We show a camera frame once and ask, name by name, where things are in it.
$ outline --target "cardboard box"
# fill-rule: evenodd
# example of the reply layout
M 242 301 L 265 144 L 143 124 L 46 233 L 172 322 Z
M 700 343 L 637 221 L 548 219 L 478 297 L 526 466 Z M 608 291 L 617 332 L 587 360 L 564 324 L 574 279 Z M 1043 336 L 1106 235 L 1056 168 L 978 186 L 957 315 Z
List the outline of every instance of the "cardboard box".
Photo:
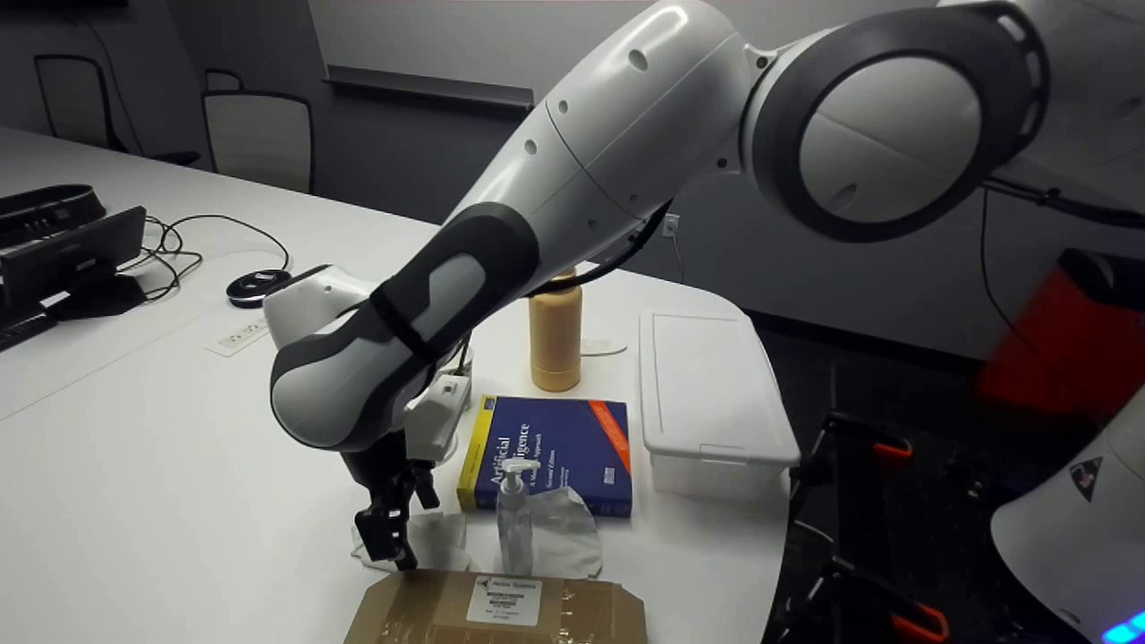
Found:
M 347 644 L 648 644 L 617 584 L 403 571 L 364 590 Z

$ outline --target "wall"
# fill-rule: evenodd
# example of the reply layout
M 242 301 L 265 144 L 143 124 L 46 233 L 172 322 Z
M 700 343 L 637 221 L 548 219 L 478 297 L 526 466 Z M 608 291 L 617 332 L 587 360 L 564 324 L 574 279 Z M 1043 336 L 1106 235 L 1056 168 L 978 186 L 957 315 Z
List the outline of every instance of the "wall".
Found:
M 0 124 L 51 132 L 32 69 L 36 52 L 102 61 L 114 132 L 124 147 L 205 153 L 201 81 L 170 0 L 130 0 L 117 10 L 0 10 Z
M 766 19 L 733 13 L 758 48 L 824 25 L 923 0 L 801 0 Z M 307 98 L 320 124 L 320 194 L 415 219 L 444 219 L 520 113 L 323 81 L 307 0 L 172 0 L 198 69 L 235 69 L 255 91 Z M 984 297 L 981 198 L 929 230 L 891 244 L 833 244 L 781 211 L 748 182 L 697 178 L 676 199 L 676 235 L 660 235 L 634 267 L 697 281 L 752 310 L 852 329 L 914 346 L 989 358 L 1006 322 Z M 989 265 L 1008 315 L 1037 291 L 1064 248 L 1145 258 L 1145 233 L 1112 233 L 990 199 Z

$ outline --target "floor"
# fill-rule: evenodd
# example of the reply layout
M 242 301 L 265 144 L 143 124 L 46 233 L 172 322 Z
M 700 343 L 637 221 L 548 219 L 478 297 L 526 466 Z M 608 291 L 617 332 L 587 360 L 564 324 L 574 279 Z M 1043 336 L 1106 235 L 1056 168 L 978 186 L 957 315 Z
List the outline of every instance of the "floor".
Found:
M 1022 417 L 981 401 L 978 360 L 761 315 L 756 329 L 806 453 L 830 414 L 865 417 L 917 448 L 910 473 L 885 478 L 880 531 L 888 531 L 903 594 L 936 605 L 953 619 L 953 640 L 1074 640 L 997 571 L 984 531 L 996 504 L 1077 453 L 1093 425 Z M 839 532 L 833 520 L 833 494 L 810 494 L 791 531 L 785 587 L 799 590 L 801 577 L 820 571 L 827 540 Z

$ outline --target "white table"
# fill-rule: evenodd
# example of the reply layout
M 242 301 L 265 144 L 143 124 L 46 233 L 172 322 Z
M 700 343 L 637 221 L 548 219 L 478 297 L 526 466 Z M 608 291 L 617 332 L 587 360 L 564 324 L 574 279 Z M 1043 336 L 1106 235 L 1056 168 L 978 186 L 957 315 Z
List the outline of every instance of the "white table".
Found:
M 296 267 L 335 261 L 382 279 L 430 225 L 0 130 L 0 194 L 94 182 L 110 211 L 226 211 L 265 225 Z M 170 301 L 69 322 L 0 355 L 0 640 L 36 644 L 316 644 L 339 640 L 378 571 L 352 557 L 364 489 L 339 458 L 296 448 L 267 414 L 272 343 L 226 304 L 228 279 L 277 252 L 228 225 L 191 225 L 208 265 Z M 758 507 L 651 489 L 637 405 L 637 318 L 723 310 L 728 301 L 639 277 L 587 291 L 592 358 L 577 398 L 619 398 L 634 421 L 634 520 L 604 524 L 604 578 L 644 597 L 655 644 L 758 640 L 781 561 L 787 494 Z M 524 304 L 477 339 L 477 398 L 535 395 Z M 438 470 L 444 498 L 461 450 Z M 477 568 L 494 524 L 468 526 Z

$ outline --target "blue book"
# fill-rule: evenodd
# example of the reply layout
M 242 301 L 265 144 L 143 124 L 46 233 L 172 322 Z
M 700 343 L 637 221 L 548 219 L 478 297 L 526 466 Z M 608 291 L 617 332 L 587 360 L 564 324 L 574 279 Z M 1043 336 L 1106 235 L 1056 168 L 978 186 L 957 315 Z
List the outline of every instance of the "blue book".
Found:
M 535 458 L 535 494 L 574 488 L 595 515 L 634 515 L 624 401 L 483 398 L 457 478 L 461 507 L 494 510 L 500 458 Z

